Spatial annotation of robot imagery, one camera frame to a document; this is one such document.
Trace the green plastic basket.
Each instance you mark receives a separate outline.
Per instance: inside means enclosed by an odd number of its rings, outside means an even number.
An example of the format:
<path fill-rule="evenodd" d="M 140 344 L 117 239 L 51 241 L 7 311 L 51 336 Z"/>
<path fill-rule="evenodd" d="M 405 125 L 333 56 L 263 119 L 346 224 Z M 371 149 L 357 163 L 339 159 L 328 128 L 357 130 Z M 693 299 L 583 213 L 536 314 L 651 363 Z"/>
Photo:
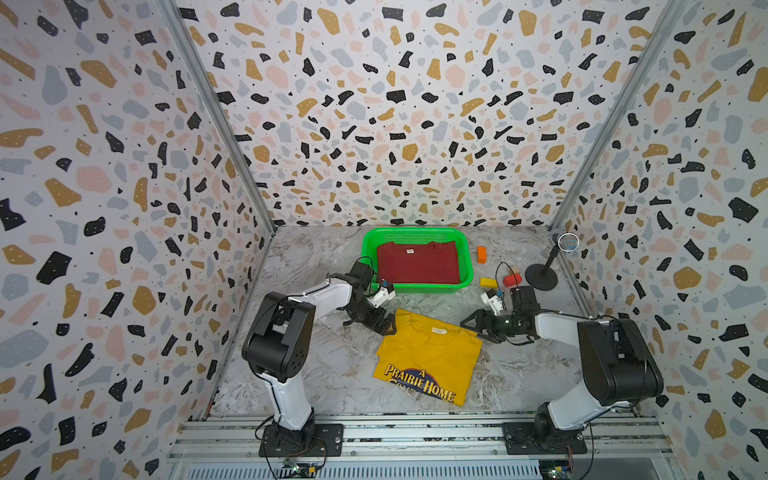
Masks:
<path fill-rule="evenodd" d="M 474 279 L 472 258 L 466 235 L 453 228 L 437 228 L 423 226 L 400 226 L 376 228 L 365 234 L 362 241 L 361 255 L 369 259 L 370 265 L 378 273 L 376 250 L 380 245 L 394 242 L 397 244 L 427 244 L 430 242 L 454 242 L 458 251 L 460 283 L 459 284 L 394 284 L 399 293 L 419 294 L 449 294 L 469 286 Z"/>

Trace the red t-shirt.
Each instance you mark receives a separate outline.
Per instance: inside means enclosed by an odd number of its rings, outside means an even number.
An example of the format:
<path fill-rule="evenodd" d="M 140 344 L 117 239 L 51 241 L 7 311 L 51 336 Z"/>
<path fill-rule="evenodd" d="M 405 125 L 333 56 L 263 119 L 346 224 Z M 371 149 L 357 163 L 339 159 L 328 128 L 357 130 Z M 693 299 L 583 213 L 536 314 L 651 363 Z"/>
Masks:
<path fill-rule="evenodd" d="M 458 251 L 454 242 L 380 245 L 380 277 L 394 284 L 459 284 Z"/>

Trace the yellow printed t-shirt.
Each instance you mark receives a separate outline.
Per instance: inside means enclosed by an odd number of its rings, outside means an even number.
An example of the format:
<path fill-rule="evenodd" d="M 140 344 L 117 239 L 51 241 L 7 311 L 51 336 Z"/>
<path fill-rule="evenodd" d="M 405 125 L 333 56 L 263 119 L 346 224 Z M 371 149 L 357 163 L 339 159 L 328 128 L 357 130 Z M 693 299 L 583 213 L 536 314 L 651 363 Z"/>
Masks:
<path fill-rule="evenodd" d="M 382 340 L 373 377 L 463 406 L 483 341 L 460 326 L 399 309 Z"/>

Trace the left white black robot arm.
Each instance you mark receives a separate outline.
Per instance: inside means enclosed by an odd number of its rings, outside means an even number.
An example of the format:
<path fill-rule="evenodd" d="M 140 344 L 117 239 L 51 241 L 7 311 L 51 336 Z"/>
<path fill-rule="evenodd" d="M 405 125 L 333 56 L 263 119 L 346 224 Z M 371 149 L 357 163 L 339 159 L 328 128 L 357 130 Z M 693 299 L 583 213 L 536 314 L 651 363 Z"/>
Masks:
<path fill-rule="evenodd" d="M 341 310 L 347 325 L 359 323 L 382 335 L 396 332 L 395 316 L 384 303 L 396 296 L 394 285 L 378 282 L 375 271 L 358 260 L 346 274 L 331 274 L 319 285 L 294 294 L 267 294 L 242 346 L 242 358 L 268 387 L 274 408 L 273 431 L 281 440 L 307 445 L 315 434 L 314 409 L 305 394 L 301 371 L 307 361 L 314 321 Z"/>

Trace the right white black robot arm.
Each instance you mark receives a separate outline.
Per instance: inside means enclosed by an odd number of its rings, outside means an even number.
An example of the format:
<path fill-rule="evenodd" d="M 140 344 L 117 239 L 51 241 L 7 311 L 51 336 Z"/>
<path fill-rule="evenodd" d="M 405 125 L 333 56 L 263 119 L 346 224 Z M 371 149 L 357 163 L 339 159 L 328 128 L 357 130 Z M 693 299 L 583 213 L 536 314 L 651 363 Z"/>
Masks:
<path fill-rule="evenodd" d="M 484 292 L 481 300 L 485 307 L 460 322 L 479 338 L 501 344 L 523 336 L 518 347 L 552 340 L 579 350 L 582 379 L 538 409 L 533 428 L 540 438 L 580 432 L 611 409 L 630 408 L 662 393 L 662 374 L 635 321 L 544 309 L 531 286 L 512 289 L 507 302 L 495 290 Z"/>

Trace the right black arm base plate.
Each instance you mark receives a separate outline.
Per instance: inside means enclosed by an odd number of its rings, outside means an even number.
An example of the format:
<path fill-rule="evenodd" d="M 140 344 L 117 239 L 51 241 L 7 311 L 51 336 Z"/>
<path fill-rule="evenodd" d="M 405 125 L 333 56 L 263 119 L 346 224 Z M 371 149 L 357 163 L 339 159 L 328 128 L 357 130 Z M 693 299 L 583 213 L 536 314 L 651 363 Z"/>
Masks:
<path fill-rule="evenodd" d="M 534 422 L 506 422 L 501 425 L 508 455 L 586 454 L 581 431 L 562 431 Z"/>

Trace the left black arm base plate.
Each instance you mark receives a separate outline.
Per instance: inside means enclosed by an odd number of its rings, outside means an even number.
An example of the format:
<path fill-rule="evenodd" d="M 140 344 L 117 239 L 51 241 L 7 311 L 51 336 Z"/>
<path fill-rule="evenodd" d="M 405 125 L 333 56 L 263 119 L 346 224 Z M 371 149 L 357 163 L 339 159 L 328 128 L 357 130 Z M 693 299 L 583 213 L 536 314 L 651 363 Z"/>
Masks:
<path fill-rule="evenodd" d="M 340 423 L 309 423 L 302 430 L 289 430 L 269 425 L 262 436 L 259 456 L 339 457 L 344 442 L 344 426 Z"/>

